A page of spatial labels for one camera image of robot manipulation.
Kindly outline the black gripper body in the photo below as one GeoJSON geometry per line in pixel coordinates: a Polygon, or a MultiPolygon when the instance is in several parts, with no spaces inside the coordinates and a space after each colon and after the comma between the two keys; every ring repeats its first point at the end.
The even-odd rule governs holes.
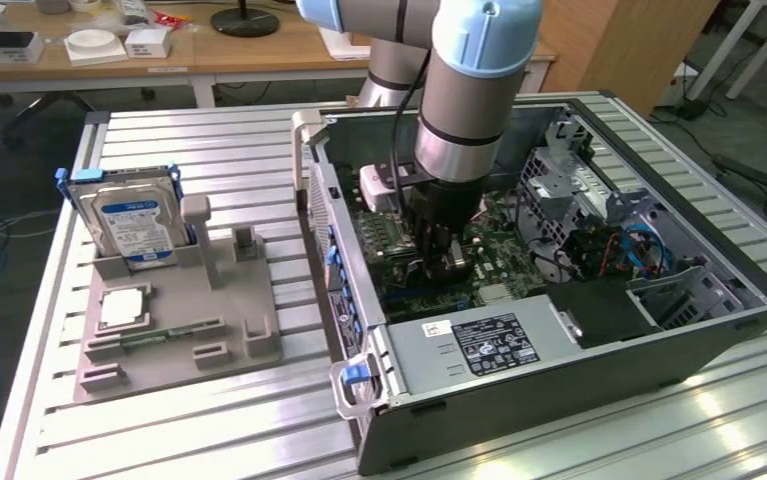
{"type": "Polygon", "coordinates": [[[416,235],[444,230],[460,236],[477,212],[484,193],[484,179],[468,182],[427,180],[412,185],[408,219],[416,235]]]}

